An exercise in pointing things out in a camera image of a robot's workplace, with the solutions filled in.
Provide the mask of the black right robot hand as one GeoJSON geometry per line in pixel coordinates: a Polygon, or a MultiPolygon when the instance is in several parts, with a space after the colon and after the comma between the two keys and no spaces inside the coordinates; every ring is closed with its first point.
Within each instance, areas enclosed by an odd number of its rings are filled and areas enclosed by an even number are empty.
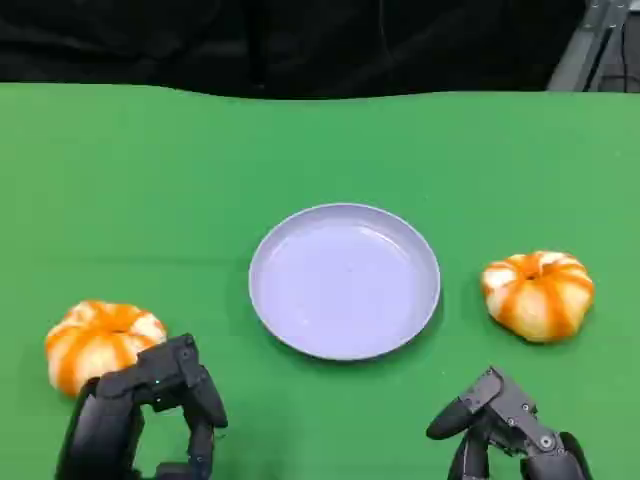
{"type": "Polygon", "coordinates": [[[541,423],[534,400],[503,371],[487,368],[436,415],[426,429],[431,440],[462,434],[447,477],[488,479],[491,446],[520,458],[528,480],[589,480],[592,474],[574,435],[541,423]]]}

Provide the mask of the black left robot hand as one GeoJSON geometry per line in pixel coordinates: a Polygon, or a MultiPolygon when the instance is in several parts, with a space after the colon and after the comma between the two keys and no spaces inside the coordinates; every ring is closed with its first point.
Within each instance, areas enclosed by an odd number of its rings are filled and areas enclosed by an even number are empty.
{"type": "Polygon", "coordinates": [[[184,334],[146,349],[123,370],[93,377],[82,387],[55,472],[57,479],[141,479],[134,467],[144,428],[142,407],[180,408],[189,428],[187,460],[156,467],[156,479],[209,479],[214,433],[228,419],[220,394],[184,334]]]}

